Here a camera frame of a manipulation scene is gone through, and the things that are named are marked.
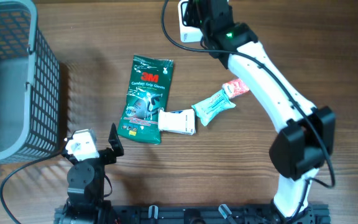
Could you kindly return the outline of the green 3M gloves packet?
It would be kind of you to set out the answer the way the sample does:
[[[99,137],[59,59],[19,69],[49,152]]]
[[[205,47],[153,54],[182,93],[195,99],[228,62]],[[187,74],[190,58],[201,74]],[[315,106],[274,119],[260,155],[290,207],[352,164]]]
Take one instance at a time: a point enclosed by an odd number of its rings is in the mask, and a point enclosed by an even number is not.
[[[118,135],[137,142],[161,143],[158,112],[167,107],[173,68],[173,60],[134,55]]]

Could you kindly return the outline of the white blue packet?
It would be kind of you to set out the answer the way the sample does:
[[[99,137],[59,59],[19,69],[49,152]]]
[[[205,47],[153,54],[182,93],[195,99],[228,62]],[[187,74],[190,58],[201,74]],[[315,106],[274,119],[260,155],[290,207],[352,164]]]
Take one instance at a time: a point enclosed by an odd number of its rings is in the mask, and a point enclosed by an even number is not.
[[[158,130],[171,133],[194,135],[195,128],[195,111],[194,109],[180,111],[158,111]]]

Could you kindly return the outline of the red white small packet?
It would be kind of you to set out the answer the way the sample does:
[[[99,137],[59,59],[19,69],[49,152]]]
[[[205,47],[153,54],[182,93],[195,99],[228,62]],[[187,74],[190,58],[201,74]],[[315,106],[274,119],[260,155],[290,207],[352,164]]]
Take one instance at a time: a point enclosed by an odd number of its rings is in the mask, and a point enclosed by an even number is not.
[[[249,91],[249,87],[240,78],[224,83],[222,89],[229,99],[233,99]]]

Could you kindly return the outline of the light blue tissue packet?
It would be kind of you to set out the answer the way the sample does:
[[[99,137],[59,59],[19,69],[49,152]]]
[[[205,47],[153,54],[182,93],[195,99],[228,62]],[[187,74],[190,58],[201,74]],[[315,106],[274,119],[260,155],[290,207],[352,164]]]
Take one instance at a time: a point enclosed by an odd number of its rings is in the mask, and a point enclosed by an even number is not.
[[[192,106],[203,126],[207,126],[220,112],[235,107],[236,104],[230,101],[224,90],[219,90],[209,98]]]

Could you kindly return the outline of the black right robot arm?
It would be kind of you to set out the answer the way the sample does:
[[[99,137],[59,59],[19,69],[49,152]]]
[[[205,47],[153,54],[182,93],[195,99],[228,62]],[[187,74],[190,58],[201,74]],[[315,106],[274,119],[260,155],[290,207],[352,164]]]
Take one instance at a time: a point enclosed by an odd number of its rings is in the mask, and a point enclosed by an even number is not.
[[[201,43],[200,50],[218,59],[254,94],[277,132],[269,156],[280,174],[273,204],[287,222],[300,219],[308,207],[308,193],[319,168],[327,165],[334,187],[333,153],[335,114],[318,109],[301,95],[267,56],[255,32],[235,22],[227,1],[185,1],[178,14],[183,27],[200,35],[182,35],[182,42]]]

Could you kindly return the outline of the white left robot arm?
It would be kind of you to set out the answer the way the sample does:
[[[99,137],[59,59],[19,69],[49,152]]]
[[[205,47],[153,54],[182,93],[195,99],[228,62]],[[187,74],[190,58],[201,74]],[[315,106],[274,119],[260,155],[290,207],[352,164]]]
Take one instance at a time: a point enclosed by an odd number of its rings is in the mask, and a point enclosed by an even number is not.
[[[54,224],[107,224],[120,223],[111,201],[104,192],[104,184],[111,184],[105,166],[117,162],[124,155],[116,125],[111,125],[108,137],[110,147],[96,148],[96,135],[92,129],[75,131],[65,138],[62,156],[73,166],[67,173],[68,198],[55,209]]]

